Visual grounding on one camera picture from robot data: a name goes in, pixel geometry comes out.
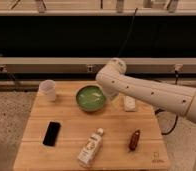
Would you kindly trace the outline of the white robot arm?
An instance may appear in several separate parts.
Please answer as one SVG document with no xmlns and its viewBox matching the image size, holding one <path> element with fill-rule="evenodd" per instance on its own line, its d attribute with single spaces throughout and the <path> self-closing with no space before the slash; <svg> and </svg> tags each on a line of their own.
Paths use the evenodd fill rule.
<svg viewBox="0 0 196 171">
<path fill-rule="evenodd" d="M 196 88 L 129 77 L 126 69 L 122 59 L 112 58 L 97 73 L 96 81 L 106 97 L 112 100 L 122 93 L 196 124 Z"/>
</svg>

